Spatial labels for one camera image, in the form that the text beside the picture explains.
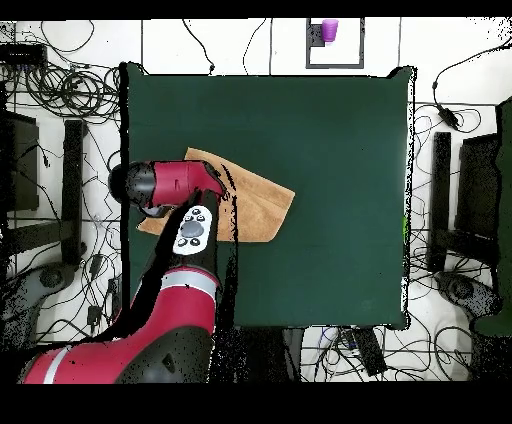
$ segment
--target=cup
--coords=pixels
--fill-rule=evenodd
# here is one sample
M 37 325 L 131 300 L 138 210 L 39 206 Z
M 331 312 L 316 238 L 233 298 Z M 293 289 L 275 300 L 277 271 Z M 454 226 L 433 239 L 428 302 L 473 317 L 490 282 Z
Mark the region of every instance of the cup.
M 324 19 L 322 21 L 322 38 L 326 43 L 332 43 L 336 39 L 338 22 L 337 19 Z

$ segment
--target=table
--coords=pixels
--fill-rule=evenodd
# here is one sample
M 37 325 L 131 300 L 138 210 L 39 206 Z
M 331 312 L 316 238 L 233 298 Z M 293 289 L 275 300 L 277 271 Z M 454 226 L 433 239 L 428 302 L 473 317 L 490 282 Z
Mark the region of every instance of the table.
M 501 173 L 498 210 L 498 247 L 500 261 L 495 274 L 495 287 L 503 298 L 503 308 L 496 316 L 483 317 L 474 329 L 484 336 L 512 336 L 512 98 L 496 107 L 501 147 L 496 165 Z
M 236 325 L 401 321 L 410 69 L 206 77 L 129 65 L 128 75 L 130 161 L 176 160 L 190 146 L 296 193 L 272 242 L 240 245 Z M 130 210 L 132 295 L 156 242 L 136 230 L 142 218 Z M 220 243 L 222 280 L 230 249 Z

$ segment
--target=brown towel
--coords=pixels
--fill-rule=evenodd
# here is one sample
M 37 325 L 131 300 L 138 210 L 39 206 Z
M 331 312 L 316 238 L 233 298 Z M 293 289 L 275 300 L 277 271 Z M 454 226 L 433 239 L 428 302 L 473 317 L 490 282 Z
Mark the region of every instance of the brown towel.
M 202 150 L 189 147 L 185 159 L 205 160 L 211 163 L 221 173 L 220 179 L 230 194 L 236 194 L 238 241 L 268 242 L 276 236 L 295 196 L 293 191 Z M 222 165 L 231 174 L 236 192 L 231 188 Z M 217 240 L 233 241 L 231 199 L 221 202 L 219 212 Z M 172 211 L 164 218 L 146 218 L 137 228 L 140 231 L 159 235 L 171 213 Z

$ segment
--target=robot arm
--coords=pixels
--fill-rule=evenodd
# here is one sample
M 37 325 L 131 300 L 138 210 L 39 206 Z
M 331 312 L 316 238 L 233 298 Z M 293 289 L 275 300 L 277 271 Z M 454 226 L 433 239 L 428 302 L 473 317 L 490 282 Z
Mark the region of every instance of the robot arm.
M 215 170 L 201 161 L 133 164 L 128 178 L 123 180 L 115 169 L 109 182 L 114 197 L 128 194 L 139 207 L 183 203 L 167 221 L 141 279 L 139 291 L 144 286 L 159 287 L 151 315 L 124 339 L 48 351 L 30 362 L 20 380 L 26 384 L 204 382 L 219 284 L 218 209 L 225 187 Z

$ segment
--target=black stand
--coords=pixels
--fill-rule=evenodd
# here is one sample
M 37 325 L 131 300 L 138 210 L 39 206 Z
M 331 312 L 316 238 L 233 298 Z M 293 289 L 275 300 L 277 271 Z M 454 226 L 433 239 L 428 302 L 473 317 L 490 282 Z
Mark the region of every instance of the black stand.
M 482 222 L 485 221 L 484 218 L 488 217 L 482 213 L 477 213 L 479 210 L 494 211 L 496 207 L 497 187 L 490 185 L 490 181 L 496 179 L 496 176 L 491 172 L 493 169 L 492 162 L 494 161 L 492 151 L 497 148 L 497 145 L 495 146 L 492 143 L 493 137 L 494 135 L 489 135 L 480 137 L 475 141 L 464 141 L 464 146 L 461 149 L 456 229 L 449 230 L 451 134 L 443 132 L 434 134 L 430 231 L 425 258 L 427 270 L 430 272 L 444 271 L 448 250 L 476 259 L 491 267 L 498 263 L 498 244 L 492 233 L 494 223 L 490 222 L 485 226 L 482 225 Z M 488 151 L 489 154 L 479 153 L 477 149 L 482 150 L 482 152 Z M 478 164 L 471 166 L 471 162 L 478 162 Z M 483 173 L 483 175 L 477 178 L 478 181 L 470 180 L 471 175 L 477 172 Z
M 62 261 L 79 265 L 82 246 L 82 152 L 87 125 L 65 121 L 61 221 L 8 230 L 4 255 L 11 256 L 47 244 L 61 242 Z

